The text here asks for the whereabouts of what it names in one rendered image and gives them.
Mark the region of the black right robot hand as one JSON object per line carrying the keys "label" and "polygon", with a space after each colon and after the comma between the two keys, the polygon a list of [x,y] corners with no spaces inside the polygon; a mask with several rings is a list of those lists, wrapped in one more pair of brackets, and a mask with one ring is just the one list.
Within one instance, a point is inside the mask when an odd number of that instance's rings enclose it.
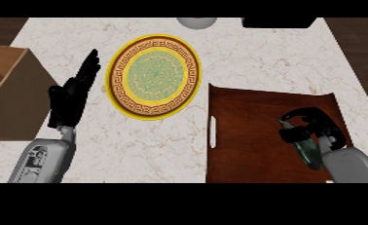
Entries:
{"label": "black right robot hand", "polygon": [[300,116],[301,121],[307,123],[306,126],[297,126],[286,130],[279,130],[279,135],[285,143],[295,143],[307,140],[310,135],[317,137],[323,135],[332,137],[335,140],[331,142],[329,149],[332,151],[343,149],[346,146],[346,138],[341,133],[334,120],[328,114],[317,107],[304,107],[291,110],[281,118],[285,122],[292,117]]}

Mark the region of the grey round object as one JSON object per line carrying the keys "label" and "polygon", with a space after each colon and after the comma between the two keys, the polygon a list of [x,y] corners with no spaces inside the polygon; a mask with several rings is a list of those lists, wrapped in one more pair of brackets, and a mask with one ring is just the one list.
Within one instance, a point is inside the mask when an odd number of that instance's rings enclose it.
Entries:
{"label": "grey round object", "polygon": [[177,18],[179,23],[189,29],[205,29],[214,22],[216,18]]}

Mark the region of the yellow green patterned plate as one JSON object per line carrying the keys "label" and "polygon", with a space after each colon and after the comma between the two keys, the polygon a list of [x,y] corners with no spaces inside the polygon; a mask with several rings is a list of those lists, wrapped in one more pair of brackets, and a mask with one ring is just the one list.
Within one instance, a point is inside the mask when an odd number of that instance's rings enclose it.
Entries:
{"label": "yellow green patterned plate", "polygon": [[165,119],[192,101],[201,84],[201,61],[189,43],[170,34],[148,34],[115,52],[103,85],[114,107],[130,118]]}

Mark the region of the black appliance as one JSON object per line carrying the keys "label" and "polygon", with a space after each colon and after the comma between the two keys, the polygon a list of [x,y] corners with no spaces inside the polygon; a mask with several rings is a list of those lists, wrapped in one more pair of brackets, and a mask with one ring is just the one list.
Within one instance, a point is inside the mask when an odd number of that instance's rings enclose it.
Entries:
{"label": "black appliance", "polygon": [[307,28],[315,18],[242,18],[241,24],[245,28]]}

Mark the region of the brown wooden tray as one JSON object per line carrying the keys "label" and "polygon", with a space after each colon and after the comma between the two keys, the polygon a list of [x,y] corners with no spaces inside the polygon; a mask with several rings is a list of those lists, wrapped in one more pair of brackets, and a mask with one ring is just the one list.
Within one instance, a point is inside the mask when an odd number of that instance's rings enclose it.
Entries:
{"label": "brown wooden tray", "polygon": [[323,183],[329,173],[301,162],[279,136],[281,117],[317,107],[346,128],[332,94],[285,94],[208,87],[207,182]]}

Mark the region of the brown wooden box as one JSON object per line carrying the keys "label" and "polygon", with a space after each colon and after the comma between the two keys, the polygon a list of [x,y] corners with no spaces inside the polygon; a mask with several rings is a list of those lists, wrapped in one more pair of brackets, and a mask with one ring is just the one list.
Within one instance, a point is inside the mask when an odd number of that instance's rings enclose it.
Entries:
{"label": "brown wooden box", "polygon": [[0,46],[0,141],[32,140],[56,84],[29,49]]}

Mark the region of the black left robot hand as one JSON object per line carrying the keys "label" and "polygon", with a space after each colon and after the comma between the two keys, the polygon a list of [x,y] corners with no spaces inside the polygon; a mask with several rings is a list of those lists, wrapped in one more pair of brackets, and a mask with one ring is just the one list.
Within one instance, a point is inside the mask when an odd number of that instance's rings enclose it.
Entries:
{"label": "black left robot hand", "polygon": [[75,127],[81,118],[88,90],[100,69],[97,51],[91,50],[63,86],[48,88],[50,118],[47,127]]}

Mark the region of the dark green eggplant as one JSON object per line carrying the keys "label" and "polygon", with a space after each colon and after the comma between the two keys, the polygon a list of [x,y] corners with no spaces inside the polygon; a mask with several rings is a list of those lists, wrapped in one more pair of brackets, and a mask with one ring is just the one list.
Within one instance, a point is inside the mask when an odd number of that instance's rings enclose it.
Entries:
{"label": "dark green eggplant", "polygon": [[288,121],[278,120],[278,122],[282,126],[279,136],[283,142],[292,145],[303,163],[313,170],[320,170],[323,166],[320,150],[316,142],[310,138],[310,134],[304,131],[304,127],[297,127]]}

